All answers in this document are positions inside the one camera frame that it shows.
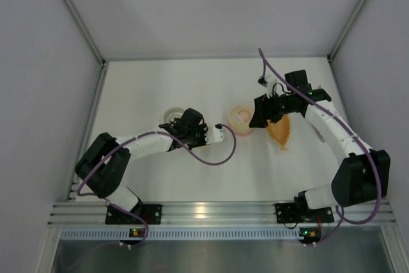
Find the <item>yellow lunch bowl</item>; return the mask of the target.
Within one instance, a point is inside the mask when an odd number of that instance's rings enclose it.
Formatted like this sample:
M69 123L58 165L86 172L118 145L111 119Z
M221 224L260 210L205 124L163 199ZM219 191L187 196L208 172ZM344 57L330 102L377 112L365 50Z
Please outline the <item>yellow lunch bowl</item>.
M159 118L159 124L172 123L175 119L181 118L185 109L182 107L170 107L165 110Z

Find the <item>cream lid pink handle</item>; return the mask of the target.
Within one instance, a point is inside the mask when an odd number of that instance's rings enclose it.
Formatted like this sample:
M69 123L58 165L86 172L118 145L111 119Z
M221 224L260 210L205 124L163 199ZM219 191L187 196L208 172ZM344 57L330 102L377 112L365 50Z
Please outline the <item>cream lid pink handle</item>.
M230 127L237 130L249 129L249 123L253 117L254 110L247 105L238 105L229 112L228 122Z

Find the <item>pink lunch bowl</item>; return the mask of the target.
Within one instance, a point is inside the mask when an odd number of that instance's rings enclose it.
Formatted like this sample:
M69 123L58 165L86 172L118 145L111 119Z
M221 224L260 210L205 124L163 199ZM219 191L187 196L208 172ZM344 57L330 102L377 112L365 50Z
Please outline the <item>pink lunch bowl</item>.
M237 127L234 125L230 125L229 128L235 133L236 136L239 137L249 136L254 131L254 129L251 129L249 127Z

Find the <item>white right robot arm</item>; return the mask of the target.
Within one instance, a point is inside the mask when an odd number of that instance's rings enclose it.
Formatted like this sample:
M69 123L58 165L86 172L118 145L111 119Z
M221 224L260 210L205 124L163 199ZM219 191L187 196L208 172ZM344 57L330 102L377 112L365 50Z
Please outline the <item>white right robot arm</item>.
M338 170L324 186L299 192L294 201L302 213L335 207L338 214L346 207L374 201L371 214L362 225L377 215L387 193L390 157L385 150L374 150L351 129L336 110L330 95L322 88L313 89L305 70L279 75L263 74L258 84L266 93L254 100L251 128L266 128L284 116L299 113L318 132L332 150Z

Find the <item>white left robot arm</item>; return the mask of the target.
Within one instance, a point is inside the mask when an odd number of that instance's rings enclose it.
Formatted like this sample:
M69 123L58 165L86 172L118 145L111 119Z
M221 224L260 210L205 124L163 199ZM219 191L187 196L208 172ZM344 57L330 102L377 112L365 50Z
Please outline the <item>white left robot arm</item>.
M208 144L210 128L201 113L188 108L180 118L160 124L151 132L120 140L109 133L98 135L75 166L79 176L92 193L110 203L109 208L126 223L143 215L143 202L122 183L131 161L156 153L171 152Z

